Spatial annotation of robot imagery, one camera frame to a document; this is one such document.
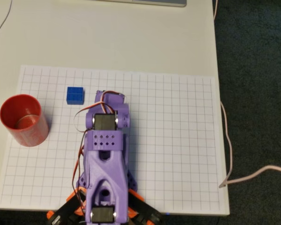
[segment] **red cup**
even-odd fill
[[[49,134],[41,105],[30,95],[15,95],[6,100],[0,119],[17,142],[27,147],[39,145]]]

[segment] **blue lego brick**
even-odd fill
[[[68,87],[67,88],[68,94],[83,94],[83,88],[79,87]]]
[[[84,92],[83,88],[68,87],[67,88],[67,104],[68,105],[83,105]]]

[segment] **grid paper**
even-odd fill
[[[8,136],[0,208],[57,209],[73,191],[71,178],[82,133],[67,105],[67,87],[83,87],[84,106],[97,90],[115,90],[129,104],[129,169],[138,193],[164,213],[227,214],[212,77],[78,68],[22,66],[18,93],[36,97],[50,126],[36,147]],[[85,112],[75,121],[85,129]]]

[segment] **dark carpet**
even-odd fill
[[[281,166],[281,0],[220,0],[215,34],[221,100],[234,148],[231,179],[267,164]],[[227,217],[167,216],[166,223],[280,225],[281,173],[268,171],[230,185],[229,202]],[[43,224],[44,212],[0,210],[0,225]]]

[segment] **white cable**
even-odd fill
[[[214,20],[215,20],[215,17],[216,17],[217,3],[218,3],[218,0],[216,0],[216,1],[215,1],[215,8],[214,8]]]
[[[279,167],[279,166],[276,166],[276,165],[266,165],[266,166],[260,168],[259,170],[257,170],[256,172],[252,173],[251,175],[248,175],[248,176],[245,176],[245,177],[241,177],[241,178],[238,178],[238,179],[228,180],[229,176],[232,173],[232,144],[231,144],[231,141],[230,141],[230,138],[229,138],[229,135],[228,135],[227,116],[226,116],[226,111],[225,111],[225,108],[224,108],[224,105],[222,104],[222,102],[221,102],[221,107],[222,107],[223,114],[224,114],[224,119],[225,119],[225,133],[226,133],[226,137],[227,137],[227,140],[228,140],[228,143],[229,143],[230,169],[229,169],[229,172],[228,172],[226,178],[219,185],[219,188],[222,188],[222,187],[224,187],[224,186],[226,186],[228,184],[234,184],[234,183],[243,182],[243,181],[252,179],[252,178],[258,176],[259,174],[261,174],[262,172],[264,172],[265,170],[277,170],[277,171],[281,172],[281,167]]]
[[[104,91],[104,92],[101,94],[101,97],[100,97],[100,101],[101,101],[101,102],[104,102],[104,95],[105,95],[106,93],[112,93],[112,94],[122,95],[122,96],[124,96],[124,102],[125,102],[125,95],[123,95],[123,94],[121,94],[121,93],[119,93],[119,92],[113,91],[113,90],[106,90],[106,91]],[[107,111],[105,110],[105,106],[104,106],[103,104],[101,104],[101,107],[102,107],[103,112],[104,112],[104,113],[107,113]]]

